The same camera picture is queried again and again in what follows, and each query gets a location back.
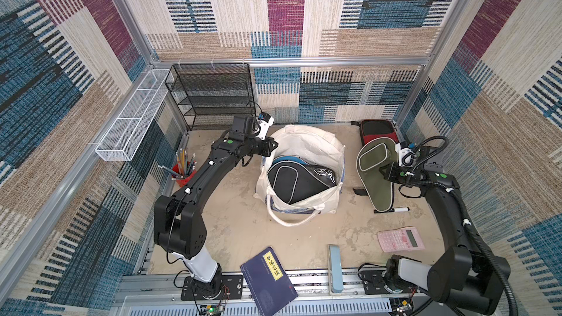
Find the black paddle cover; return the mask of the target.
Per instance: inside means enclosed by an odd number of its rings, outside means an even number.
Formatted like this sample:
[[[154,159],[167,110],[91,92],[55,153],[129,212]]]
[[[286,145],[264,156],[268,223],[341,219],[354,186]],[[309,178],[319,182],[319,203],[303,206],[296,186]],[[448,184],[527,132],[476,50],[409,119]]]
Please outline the black paddle cover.
[[[291,205],[336,186],[333,170],[291,160],[276,162],[267,178],[279,199]]]

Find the cream canvas tote bag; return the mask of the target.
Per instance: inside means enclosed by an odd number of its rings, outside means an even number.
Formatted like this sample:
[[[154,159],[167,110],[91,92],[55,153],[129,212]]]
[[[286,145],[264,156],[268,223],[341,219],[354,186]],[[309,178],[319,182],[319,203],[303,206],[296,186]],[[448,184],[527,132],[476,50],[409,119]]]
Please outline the cream canvas tote bag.
[[[254,197],[266,203],[270,217],[285,227],[303,225],[319,214],[336,212],[345,177],[345,145],[334,134],[306,125],[286,125],[272,134],[279,143],[263,157]],[[271,187],[267,172],[276,162],[291,160],[319,165],[335,172],[336,186],[294,205],[282,202]]]

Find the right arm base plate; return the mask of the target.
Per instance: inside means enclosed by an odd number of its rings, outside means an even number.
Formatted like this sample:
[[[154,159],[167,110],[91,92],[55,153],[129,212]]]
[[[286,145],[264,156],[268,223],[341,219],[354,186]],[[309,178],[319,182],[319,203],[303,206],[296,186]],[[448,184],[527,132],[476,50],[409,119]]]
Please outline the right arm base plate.
[[[367,295],[386,295],[386,294],[412,294],[412,292],[420,293],[419,287],[410,282],[392,282],[385,277],[386,271],[383,269],[361,269],[358,271],[358,277],[364,292]]]

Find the olive green paddle cover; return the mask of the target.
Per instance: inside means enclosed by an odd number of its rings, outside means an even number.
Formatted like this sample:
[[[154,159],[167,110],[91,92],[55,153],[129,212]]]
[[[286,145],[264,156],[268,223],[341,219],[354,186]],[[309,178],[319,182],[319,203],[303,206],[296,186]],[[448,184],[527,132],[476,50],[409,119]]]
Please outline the olive green paddle cover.
[[[383,173],[398,161],[395,147],[391,138],[376,138],[366,143],[357,155],[357,173],[375,212],[388,212],[394,205],[394,185]]]

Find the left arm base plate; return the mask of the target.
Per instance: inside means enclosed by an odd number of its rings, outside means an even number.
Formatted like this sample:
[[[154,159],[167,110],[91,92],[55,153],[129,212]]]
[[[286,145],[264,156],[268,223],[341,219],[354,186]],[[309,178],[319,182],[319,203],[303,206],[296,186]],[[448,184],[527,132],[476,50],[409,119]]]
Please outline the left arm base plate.
[[[222,275],[209,283],[186,277],[181,289],[181,301],[239,300],[242,297],[244,278],[240,274]]]

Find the red black mesh paddle case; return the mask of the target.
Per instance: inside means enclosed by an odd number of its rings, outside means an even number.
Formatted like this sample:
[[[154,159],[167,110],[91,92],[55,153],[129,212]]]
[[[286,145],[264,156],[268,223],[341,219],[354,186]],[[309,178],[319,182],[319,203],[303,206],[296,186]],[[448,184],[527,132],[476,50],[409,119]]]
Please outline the red black mesh paddle case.
[[[359,128],[361,144],[364,146],[372,140],[378,138],[390,138],[395,143],[399,143],[395,126],[392,122],[385,119],[364,119],[352,121],[351,125]]]

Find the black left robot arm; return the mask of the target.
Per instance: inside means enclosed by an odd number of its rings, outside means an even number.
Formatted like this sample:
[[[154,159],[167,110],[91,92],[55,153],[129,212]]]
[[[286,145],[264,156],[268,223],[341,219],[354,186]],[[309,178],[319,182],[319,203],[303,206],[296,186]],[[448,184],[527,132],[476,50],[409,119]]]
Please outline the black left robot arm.
[[[154,243],[176,255],[193,274],[197,288],[213,295],[220,288],[222,269],[205,247],[203,210],[221,181],[244,157],[270,157],[279,146],[272,137],[226,134],[211,145],[194,177],[174,194],[160,196],[154,208]]]

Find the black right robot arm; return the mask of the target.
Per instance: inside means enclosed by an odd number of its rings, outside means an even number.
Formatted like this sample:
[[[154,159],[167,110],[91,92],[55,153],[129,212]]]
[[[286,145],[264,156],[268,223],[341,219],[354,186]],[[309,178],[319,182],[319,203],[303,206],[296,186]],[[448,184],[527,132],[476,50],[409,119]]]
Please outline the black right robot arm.
[[[518,303],[509,284],[510,265],[495,255],[480,236],[456,178],[428,171],[415,174],[396,162],[383,166],[380,173],[387,181],[420,188],[444,243],[444,253],[433,265],[393,255],[383,275],[386,287],[390,291],[417,287],[432,301],[456,313],[468,310],[491,315],[505,297],[509,314],[518,315]]]

